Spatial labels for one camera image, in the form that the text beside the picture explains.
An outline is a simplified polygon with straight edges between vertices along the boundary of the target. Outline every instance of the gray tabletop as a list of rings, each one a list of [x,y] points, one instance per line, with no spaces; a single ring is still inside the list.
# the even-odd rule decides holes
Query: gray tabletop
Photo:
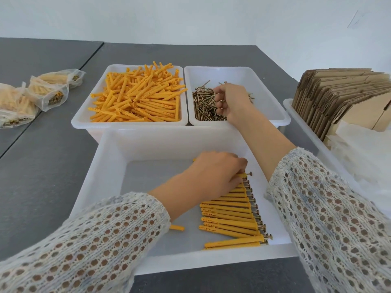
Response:
[[[102,42],[0,38],[0,83],[19,87],[31,76],[80,69]],[[0,156],[29,125],[0,130]]]
[[[41,113],[0,158],[0,259],[45,238],[69,216],[97,143],[70,121],[110,64],[248,66],[281,103],[297,82],[256,46],[106,43],[83,68],[81,86],[61,107]],[[137,276],[131,292],[313,292],[298,258]]]

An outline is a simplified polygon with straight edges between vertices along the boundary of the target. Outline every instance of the person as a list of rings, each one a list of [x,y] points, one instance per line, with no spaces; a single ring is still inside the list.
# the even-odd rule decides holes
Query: person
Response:
[[[243,86],[215,88],[217,113],[242,134],[317,292],[390,292],[390,220],[337,174],[285,138],[250,103]],[[170,221],[229,192],[247,160],[204,152],[147,193],[110,197],[1,262],[4,292],[129,292],[132,271]]]

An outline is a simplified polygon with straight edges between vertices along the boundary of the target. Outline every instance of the knit sleeve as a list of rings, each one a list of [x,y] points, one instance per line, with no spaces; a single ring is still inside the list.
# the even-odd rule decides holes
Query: knit sleeve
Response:
[[[318,158],[292,150],[266,198],[317,292],[391,292],[390,220]]]
[[[0,291],[128,293],[132,270],[169,226],[169,214],[147,193],[111,197],[0,262]]]

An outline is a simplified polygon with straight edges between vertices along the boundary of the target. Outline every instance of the clear plastic bag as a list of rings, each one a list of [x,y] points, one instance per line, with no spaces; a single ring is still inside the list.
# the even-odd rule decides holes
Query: clear plastic bag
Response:
[[[69,94],[68,84],[50,84],[31,76],[26,96],[42,111],[62,105]]]
[[[74,88],[83,83],[85,72],[78,69],[62,70],[38,76],[39,79],[49,84],[69,84],[69,88]]]
[[[391,130],[377,132],[341,122],[328,145],[379,209],[391,212]]]
[[[0,83],[0,128],[12,128],[31,122],[38,109],[23,95],[26,83],[14,88]]]

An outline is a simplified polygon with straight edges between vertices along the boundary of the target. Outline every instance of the white plastic bin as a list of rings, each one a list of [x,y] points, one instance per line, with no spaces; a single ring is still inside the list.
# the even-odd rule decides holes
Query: white plastic bin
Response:
[[[139,66],[134,65],[110,65],[106,68],[102,77],[99,79],[98,83],[95,85],[94,89],[91,93],[100,93],[103,91],[103,87],[105,86],[106,74],[108,72],[117,72],[122,73],[126,72],[126,68],[130,68],[131,70],[137,69]],[[172,74],[175,73],[175,70],[179,69],[179,77],[183,78],[183,68],[179,66],[174,66],[174,68],[168,69],[168,71]],[[147,126],[180,126],[187,125],[188,123],[188,114],[187,114],[187,104],[186,104],[186,95],[185,93],[181,94],[181,105],[180,105],[180,121],[172,121],[172,122],[90,122],[90,117],[95,114],[93,111],[89,111],[89,107],[95,107],[92,103],[96,99],[91,98],[91,93],[86,98],[85,102],[81,105],[78,112],[72,118],[71,124],[74,128],[86,129],[90,135],[99,143],[100,138],[105,129],[107,128],[136,128],[136,127],[147,127]]]
[[[247,92],[253,93],[252,97],[255,98],[252,100],[254,106],[265,114],[275,127],[288,125],[291,122],[284,108],[266,88],[252,68],[187,66],[185,67],[185,82],[188,88],[186,94],[191,124],[232,127],[227,121],[199,121],[196,119],[192,93],[196,90],[196,87],[202,86],[208,80],[210,82],[206,87],[209,88],[214,88],[219,85],[219,82],[224,83],[224,81],[243,85]]]
[[[292,121],[286,127],[281,127],[280,131],[296,146],[307,149],[317,158],[319,158],[330,170],[338,173],[357,193],[371,200],[371,194],[366,193],[354,180],[351,174],[344,168],[338,159],[330,152],[325,144],[316,136],[306,122],[292,108],[293,99],[285,99],[283,102]],[[391,218],[391,211],[384,210],[382,206],[377,206],[386,216]]]
[[[248,159],[247,171],[253,172],[249,177],[253,194],[273,240],[269,245],[254,248],[202,251],[206,242],[231,237],[199,230],[202,215],[196,206],[173,222],[184,226],[185,231],[164,235],[136,274],[296,256],[275,208],[263,197],[267,181],[260,167],[239,132],[229,128],[144,127],[105,131],[71,217],[106,197],[129,191],[148,192],[189,167],[192,159],[205,150],[233,152]]]

